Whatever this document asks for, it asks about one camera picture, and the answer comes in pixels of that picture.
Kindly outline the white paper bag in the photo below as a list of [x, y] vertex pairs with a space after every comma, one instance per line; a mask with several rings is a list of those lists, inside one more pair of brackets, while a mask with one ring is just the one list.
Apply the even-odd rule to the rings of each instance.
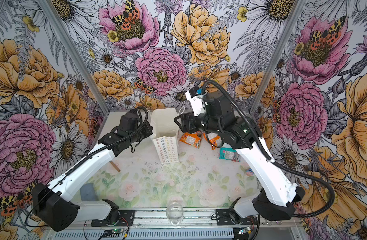
[[157, 109], [151, 114], [153, 127], [151, 140], [162, 165], [179, 162], [179, 127], [174, 122], [178, 116], [176, 109]]

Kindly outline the orange snack packet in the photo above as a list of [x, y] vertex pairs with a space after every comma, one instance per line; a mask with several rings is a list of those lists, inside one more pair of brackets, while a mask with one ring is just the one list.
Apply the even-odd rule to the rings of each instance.
[[223, 140], [215, 133], [203, 133], [204, 139], [210, 144], [211, 149], [215, 150], [223, 146]]
[[184, 133], [180, 140], [180, 142], [190, 145], [192, 147], [195, 147], [197, 149], [200, 148], [200, 144], [202, 141], [202, 133], [201, 132], [195, 132], [193, 134], [191, 133]]

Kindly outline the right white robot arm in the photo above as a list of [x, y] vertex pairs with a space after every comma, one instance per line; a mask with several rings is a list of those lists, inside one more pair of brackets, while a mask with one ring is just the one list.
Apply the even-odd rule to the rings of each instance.
[[221, 92], [203, 94], [198, 87], [185, 92], [192, 112], [181, 114], [174, 122], [184, 133], [198, 131], [217, 134], [231, 146], [252, 169], [262, 186], [256, 197], [238, 198], [230, 207], [229, 217], [237, 224], [242, 219], [260, 215], [269, 221], [293, 218], [304, 191], [293, 184], [275, 166], [259, 127], [248, 117], [235, 116], [230, 100]]

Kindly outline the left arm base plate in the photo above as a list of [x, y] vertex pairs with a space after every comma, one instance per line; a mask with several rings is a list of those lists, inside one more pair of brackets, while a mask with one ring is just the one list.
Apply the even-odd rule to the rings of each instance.
[[92, 220], [92, 227], [131, 227], [133, 226], [135, 210], [118, 210], [104, 220]]

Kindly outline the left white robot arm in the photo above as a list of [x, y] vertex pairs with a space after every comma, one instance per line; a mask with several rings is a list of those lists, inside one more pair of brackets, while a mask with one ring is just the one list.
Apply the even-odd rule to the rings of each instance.
[[30, 212], [56, 232], [81, 221], [98, 220], [109, 226], [116, 225], [120, 216], [114, 202], [102, 199], [73, 203], [71, 200], [102, 167], [123, 151], [134, 150], [152, 135], [152, 130], [146, 108], [138, 107], [125, 113], [119, 125], [100, 138], [73, 167], [48, 184], [37, 184], [32, 189]]

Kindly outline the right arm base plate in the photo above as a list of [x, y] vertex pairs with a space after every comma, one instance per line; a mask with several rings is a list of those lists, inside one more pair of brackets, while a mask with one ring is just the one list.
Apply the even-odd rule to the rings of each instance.
[[215, 220], [218, 226], [245, 226], [258, 225], [257, 216], [240, 217], [234, 210], [231, 209], [216, 209]]

